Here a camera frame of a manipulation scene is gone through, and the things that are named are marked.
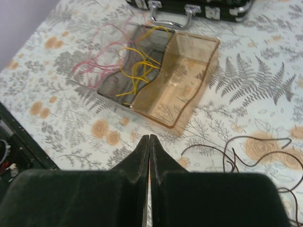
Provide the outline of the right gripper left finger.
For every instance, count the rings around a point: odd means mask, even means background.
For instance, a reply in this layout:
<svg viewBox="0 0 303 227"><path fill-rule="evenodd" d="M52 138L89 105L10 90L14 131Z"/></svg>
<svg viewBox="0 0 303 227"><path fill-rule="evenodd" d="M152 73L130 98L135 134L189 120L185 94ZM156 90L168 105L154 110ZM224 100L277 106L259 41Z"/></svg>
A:
<svg viewBox="0 0 303 227"><path fill-rule="evenodd" d="M1 202L1 226L146 226L149 145L144 135L134 151L107 171L24 171Z"/></svg>

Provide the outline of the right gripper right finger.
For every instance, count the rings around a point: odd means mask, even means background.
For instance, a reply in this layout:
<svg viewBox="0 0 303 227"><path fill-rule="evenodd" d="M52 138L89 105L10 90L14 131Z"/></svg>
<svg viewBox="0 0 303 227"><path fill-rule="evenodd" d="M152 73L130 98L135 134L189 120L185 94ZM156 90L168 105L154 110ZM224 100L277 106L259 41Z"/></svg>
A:
<svg viewBox="0 0 303 227"><path fill-rule="evenodd" d="M150 136L154 227L288 227L274 183L258 173L189 172Z"/></svg>

